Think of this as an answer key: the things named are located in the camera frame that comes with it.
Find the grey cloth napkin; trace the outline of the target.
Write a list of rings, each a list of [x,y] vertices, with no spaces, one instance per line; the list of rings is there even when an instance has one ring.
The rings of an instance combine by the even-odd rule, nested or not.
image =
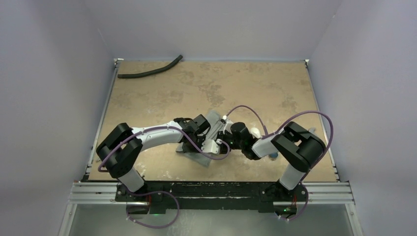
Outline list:
[[[217,137],[218,132],[224,131],[226,124],[221,121],[223,117],[215,110],[209,111],[204,117],[210,124],[210,131],[206,134],[204,141],[199,144],[199,148],[203,154],[195,150],[193,145],[185,145],[184,143],[179,144],[176,148],[176,153],[197,162],[203,167],[208,167],[213,158],[220,159],[218,157],[220,154],[220,144],[216,141],[219,139]]]

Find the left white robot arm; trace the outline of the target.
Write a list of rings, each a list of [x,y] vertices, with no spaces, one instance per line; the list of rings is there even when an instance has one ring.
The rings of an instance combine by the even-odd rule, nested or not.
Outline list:
[[[197,150],[205,138],[203,133],[210,128],[209,121],[203,115],[175,118],[168,123],[145,128],[120,123],[96,148],[101,160],[98,171],[108,172],[127,188],[129,197],[141,201],[147,194],[147,188],[144,178],[134,168],[140,152],[175,143],[192,145],[192,149]]]

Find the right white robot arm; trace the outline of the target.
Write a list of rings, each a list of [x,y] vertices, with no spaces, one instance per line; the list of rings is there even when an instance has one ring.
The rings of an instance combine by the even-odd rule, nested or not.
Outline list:
[[[289,163],[275,184],[277,196],[282,200],[288,200],[295,194],[295,187],[326,149],[320,138],[293,121],[281,133],[265,139],[252,135],[243,122],[233,123],[229,130],[218,131],[216,138],[225,142],[220,145],[221,154],[227,152],[226,145],[230,149],[240,150],[249,160],[260,160],[270,154],[280,153]]]

